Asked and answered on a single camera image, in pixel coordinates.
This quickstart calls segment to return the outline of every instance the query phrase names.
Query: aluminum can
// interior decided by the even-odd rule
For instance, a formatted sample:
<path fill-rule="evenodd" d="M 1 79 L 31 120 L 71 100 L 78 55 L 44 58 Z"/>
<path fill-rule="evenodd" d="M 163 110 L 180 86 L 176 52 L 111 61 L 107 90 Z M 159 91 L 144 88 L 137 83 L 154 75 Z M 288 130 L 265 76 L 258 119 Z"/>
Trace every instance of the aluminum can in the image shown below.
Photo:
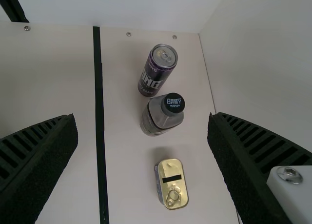
<path fill-rule="evenodd" d="M 154 167 L 159 201 L 168 209 L 175 210 L 187 205 L 183 166 L 178 159 L 167 159 Z"/>
<path fill-rule="evenodd" d="M 177 63 L 177 53 L 173 47 L 165 44 L 156 45 L 147 58 L 140 80 L 139 92 L 152 97 L 157 94 Z"/>

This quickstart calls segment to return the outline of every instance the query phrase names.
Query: white wall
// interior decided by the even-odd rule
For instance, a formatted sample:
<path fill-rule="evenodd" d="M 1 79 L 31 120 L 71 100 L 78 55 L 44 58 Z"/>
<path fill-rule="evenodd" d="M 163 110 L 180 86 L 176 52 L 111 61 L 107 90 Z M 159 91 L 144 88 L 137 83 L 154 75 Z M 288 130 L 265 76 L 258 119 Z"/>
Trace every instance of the white wall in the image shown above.
<path fill-rule="evenodd" d="M 5 13 L 1 5 L 0 5 L 0 21 L 10 21 L 10 19 L 8 18 L 7 14 Z"/>
<path fill-rule="evenodd" d="M 312 151 L 311 0 L 222 0 L 200 39 L 217 112 Z"/>
<path fill-rule="evenodd" d="M 19 0 L 32 23 L 198 33 L 221 0 Z"/>

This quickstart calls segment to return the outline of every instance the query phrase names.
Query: black strip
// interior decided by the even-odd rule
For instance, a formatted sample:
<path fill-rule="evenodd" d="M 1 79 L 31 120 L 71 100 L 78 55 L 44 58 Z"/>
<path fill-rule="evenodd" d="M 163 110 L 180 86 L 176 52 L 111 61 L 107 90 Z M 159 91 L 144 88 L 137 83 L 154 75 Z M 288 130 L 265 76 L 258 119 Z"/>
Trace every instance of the black strip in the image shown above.
<path fill-rule="evenodd" d="M 181 180 L 182 179 L 182 175 L 174 175 L 171 177 L 167 177 L 167 178 L 163 178 L 162 182 L 163 183 L 168 183 L 168 182 L 172 182 L 172 181 L 176 181 L 176 180 Z"/>
<path fill-rule="evenodd" d="M 29 23 L 18 0 L 0 0 L 0 4 L 11 21 Z"/>
<path fill-rule="evenodd" d="M 100 223 L 109 224 L 104 142 L 103 70 L 101 59 L 100 29 L 96 26 L 93 27 L 93 46 L 96 94 L 97 180 Z"/>

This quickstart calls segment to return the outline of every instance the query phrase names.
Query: bottle cap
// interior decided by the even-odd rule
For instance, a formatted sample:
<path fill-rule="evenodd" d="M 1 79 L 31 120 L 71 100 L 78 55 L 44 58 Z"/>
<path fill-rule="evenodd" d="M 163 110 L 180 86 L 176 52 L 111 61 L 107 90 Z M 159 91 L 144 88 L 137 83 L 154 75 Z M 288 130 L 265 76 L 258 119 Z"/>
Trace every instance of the bottle cap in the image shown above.
<path fill-rule="evenodd" d="M 173 114 L 182 112 L 185 107 L 184 99 L 178 93 L 169 93 L 166 95 L 163 104 L 165 109 Z"/>

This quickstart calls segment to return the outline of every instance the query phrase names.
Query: white panel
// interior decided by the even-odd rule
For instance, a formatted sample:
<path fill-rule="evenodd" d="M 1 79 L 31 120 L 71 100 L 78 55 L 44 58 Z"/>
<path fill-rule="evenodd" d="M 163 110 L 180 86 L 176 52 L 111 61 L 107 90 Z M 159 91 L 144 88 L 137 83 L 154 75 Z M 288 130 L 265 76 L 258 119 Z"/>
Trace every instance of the white panel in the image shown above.
<path fill-rule="evenodd" d="M 270 171 L 267 185 L 293 224 L 311 224 L 312 166 L 291 167 L 303 177 L 301 184 L 292 184 L 281 179 L 277 173 L 279 167 L 274 167 Z"/>
<path fill-rule="evenodd" d="M 312 150 L 311 0 L 223 0 L 200 32 L 217 112 Z"/>
<path fill-rule="evenodd" d="M 221 0 L 19 0 L 30 22 L 196 32 Z"/>
<path fill-rule="evenodd" d="M 98 224 L 93 32 L 0 23 L 0 138 L 74 113 L 78 147 L 36 224 Z"/>
<path fill-rule="evenodd" d="M 6 12 L 3 10 L 3 8 L 0 5 L 0 21 L 10 21 L 8 15 Z"/>
<path fill-rule="evenodd" d="M 214 105 L 198 34 L 101 28 L 104 78 L 105 152 L 111 223 L 238 223 L 234 203 L 207 144 Z M 137 83 L 149 51 L 158 43 L 174 47 L 177 67 L 158 95 L 177 92 L 186 102 L 185 119 L 157 137 L 139 123 L 148 98 Z M 168 211 L 158 200 L 154 165 L 182 161 L 189 194 L 186 207 Z"/>

